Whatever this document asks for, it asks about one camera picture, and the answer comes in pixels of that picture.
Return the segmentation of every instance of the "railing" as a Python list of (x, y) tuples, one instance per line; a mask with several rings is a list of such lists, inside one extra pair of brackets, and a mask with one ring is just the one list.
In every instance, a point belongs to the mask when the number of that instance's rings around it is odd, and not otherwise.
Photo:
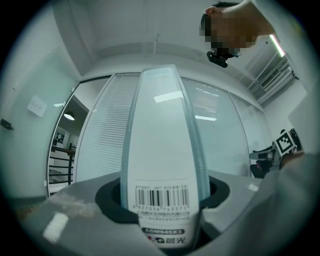
[(58, 146), (55, 146), (55, 145), (53, 145), (51, 147), (51, 151), (52, 152), (60, 151), (60, 152), (67, 153), (69, 155), (69, 159), (68, 158), (59, 158), (59, 157), (54, 157), (54, 156), (50, 156), (50, 158), (51, 159), (56, 159), (56, 160), (62, 160), (62, 161), (69, 161), (69, 164), (68, 164), (68, 166), (49, 165), (49, 169), (50, 168), (68, 168), (68, 173), (50, 173), (50, 170), (49, 170), (49, 174), (48, 174), (49, 177), (68, 176), (68, 180), (54, 181), (54, 182), (50, 182), (49, 181), (49, 184), (60, 184), (60, 183), (67, 183), (68, 182), (68, 185), (70, 185), (71, 182), (73, 181), (73, 180), (71, 180), (71, 175), (73, 175), (73, 173), (71, 173), (71, 169), (73, 168), (72, 162), (74, 161), (73, 158), (74, 158), (74, 155), (75, 155), (76, 151), (64, 149), (64, 148), (61, 148), (61, 147), (58, 147)]

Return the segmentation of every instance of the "black label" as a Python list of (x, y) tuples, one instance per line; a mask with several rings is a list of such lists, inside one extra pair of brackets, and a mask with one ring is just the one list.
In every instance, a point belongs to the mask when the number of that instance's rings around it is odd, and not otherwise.
[(143, 227), (142, 231), (148, 234), (157, 234), (157, 235), (182, 235), (185, 233), (184, 229), (155, 229)]

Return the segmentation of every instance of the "white ceiling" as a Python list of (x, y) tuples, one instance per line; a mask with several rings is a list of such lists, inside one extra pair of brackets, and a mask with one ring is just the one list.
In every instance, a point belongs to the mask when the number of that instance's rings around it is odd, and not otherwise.
[[(199, 36), (199, 25), (203, 11), (217, 0), (62, 2), (53, 6), (54, 15), (71, 58), (82, 75), (102, 58), (153, 53), (155, 41), (155, 54), (179, 55), (214, 65), (207, 59), (210, 47)], [(228, 67), (221, 70), (248, 86), (277, 50), (269, 36), (264, 36), (252, 48), (241, 52), (239, 58), (228, 59)], [(275, 58), (270, 68), (278, 61)]]

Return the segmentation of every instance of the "fluorescent light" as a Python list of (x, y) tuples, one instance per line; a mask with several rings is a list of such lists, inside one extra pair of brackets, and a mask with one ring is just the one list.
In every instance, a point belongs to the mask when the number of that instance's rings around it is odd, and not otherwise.
[(209, 121), (216, 121), (217, 119), (214, 117), (207, 117), (207, 116), (201, 116), (201, 115), (195, 115), (196, 119), (203, 119), (203, 120), (209, 120)]
[(182, 92), (179, 90), (179, 91), (170, 92), (170, 93), (156, 96), (156, 97), (154, 97), (154, 100), (156, 103), (159, 103), (159, 102), (164, 102), (164, 101), (168, 101), (168, 100), (172, 100), (172, 99), (176, 99), (176, 98), (182, 98), (182, 97), (183, 97)]
[(68, 118), (69, 120), (75, 120), (71, 115), (69, 114), (63, 114), (66, 118)]
[(285, 56), (285, 52), (284, 52), (284, 50), (281, 49), (281, 47), (280, 47), (280, 45), (278, 44), (275, 36), (274, 36), (273, 34), (271, 34), (270, 37), (271, 37), (273, 43), (275, 44), (276, 48), (278, 49), (278, 51), (279, 51), (279, 53), (280, 53), (280, 56), (281, 56), (281, 57)]

